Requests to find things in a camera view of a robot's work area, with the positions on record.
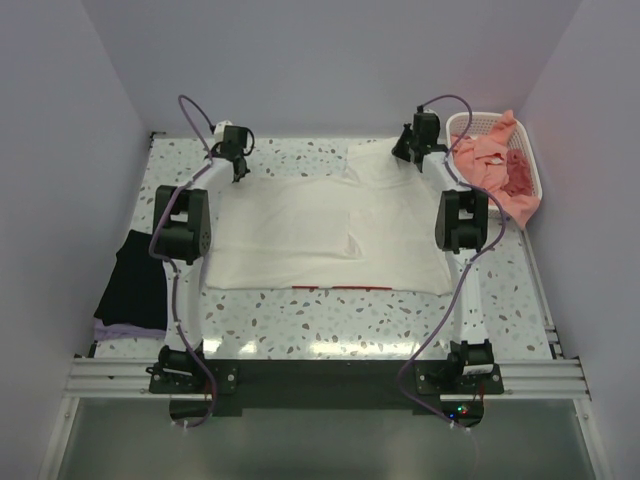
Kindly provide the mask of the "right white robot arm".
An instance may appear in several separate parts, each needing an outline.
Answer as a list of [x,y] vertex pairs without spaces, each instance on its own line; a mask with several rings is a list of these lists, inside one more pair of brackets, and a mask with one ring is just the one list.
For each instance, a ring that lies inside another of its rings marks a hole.
[[[412,123],[392,149],[399,159],[414,164],[423,172],[424,158],[444,148],[438,146],[440,120],[436,113],[417,107]],[[451,182],[440,195],[435,223],[436,246],[446,254],[452,281],[456,281],[451,303],[425,343],[407,362],[412,365],[426,347],[435,340],[441,328],[453,322],[454,336],[449,343],[445,365],[448,375],[488,375],[494,368],[494,355],[482,313],[481,290],[475,255],[485,246],[488,235],[488,197],[474,189],[463,190],[450,164],[444,160]]]

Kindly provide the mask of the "white t shirt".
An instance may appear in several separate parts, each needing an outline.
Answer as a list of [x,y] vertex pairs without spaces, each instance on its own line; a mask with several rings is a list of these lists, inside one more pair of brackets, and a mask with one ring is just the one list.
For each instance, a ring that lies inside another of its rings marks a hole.
[[392,155],[395,143],[349,146],[339,174],[226,187],[207,287],[449,293],[450,268],[435,243],[436,194],[414,165]]

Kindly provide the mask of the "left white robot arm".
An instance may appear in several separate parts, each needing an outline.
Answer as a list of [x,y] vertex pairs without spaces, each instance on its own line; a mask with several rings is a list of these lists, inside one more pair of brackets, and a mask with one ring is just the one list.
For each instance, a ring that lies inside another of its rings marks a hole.
[[214,140],[213,146],[205,148],[202,165],[185,184],[161,185],[155,194],[149,255],[163,262],[165,345],[174,351],[197,350],[202,344],[199,302],[215,223],[210,202],[250,172],[246,159],[255,146],[249,128],[228,121],[215,127]]

